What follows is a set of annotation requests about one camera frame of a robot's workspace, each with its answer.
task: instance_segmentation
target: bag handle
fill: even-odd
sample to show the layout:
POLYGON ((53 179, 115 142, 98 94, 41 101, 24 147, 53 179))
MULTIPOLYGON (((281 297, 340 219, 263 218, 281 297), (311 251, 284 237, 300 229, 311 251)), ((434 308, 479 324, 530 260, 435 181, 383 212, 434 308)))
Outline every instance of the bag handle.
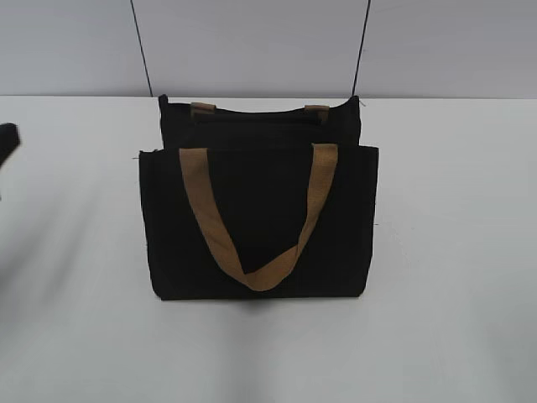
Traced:
POLYGON ((245 274, 212 192, 207 149, 179 149, 183 182, 190 206, 203 238, 222 271, 254 291, 270 290, 291 274, 315 229, 330 192, 337 166, 337 151, 336 144, 313 144, 307 212, 297 244, 263 267, 245 274))

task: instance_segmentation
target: canvas bag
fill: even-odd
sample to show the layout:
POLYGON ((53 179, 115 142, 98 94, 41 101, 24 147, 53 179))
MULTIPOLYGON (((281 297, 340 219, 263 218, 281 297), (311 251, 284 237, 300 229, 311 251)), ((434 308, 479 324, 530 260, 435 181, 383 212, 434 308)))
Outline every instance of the canvas bag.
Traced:
POLYGON ((139 156, 163 300, 359 296, 373 251, 378 149, 357 97, 239 113, 159 98, 164 149, 139 156))

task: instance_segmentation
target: black tote bag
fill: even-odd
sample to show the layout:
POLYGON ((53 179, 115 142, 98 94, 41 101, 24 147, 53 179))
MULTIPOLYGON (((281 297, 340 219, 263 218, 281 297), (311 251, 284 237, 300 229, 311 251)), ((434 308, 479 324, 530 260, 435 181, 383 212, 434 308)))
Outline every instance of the black tote bag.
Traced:
POLYGON ((159 99, 164 149, 141 152, 163 300, 359 296, 373 251, 378 149, 359 102, 239 113, 159 99))

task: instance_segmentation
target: gray wall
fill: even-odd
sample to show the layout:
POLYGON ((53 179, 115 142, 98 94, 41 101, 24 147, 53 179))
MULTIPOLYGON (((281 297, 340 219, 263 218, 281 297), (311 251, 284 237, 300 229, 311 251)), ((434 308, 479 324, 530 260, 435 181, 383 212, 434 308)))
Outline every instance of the gray wall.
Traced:
MULTIPOLYGON (((134 0, 154 94, 346 97, 367 0, 134 0)), ((373 0, 367 97, 537 97, 535 0, 373 0)), ((147 96, 128 0, 0 0, 0 95, 147 96)))

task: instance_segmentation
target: wall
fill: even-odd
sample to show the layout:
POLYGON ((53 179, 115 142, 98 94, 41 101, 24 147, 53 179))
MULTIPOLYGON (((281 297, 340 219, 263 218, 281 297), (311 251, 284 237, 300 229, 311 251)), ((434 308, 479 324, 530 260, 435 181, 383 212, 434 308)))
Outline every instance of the wall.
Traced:
MULTIPOLYGON (((147 96, 128 0, 0 0, 0 95, 147 96)), ((133 0, 154 93, 347 97, 366 0, 133 0)), ((359 91, 537 97, 537 2, 373 0, 359 91)))

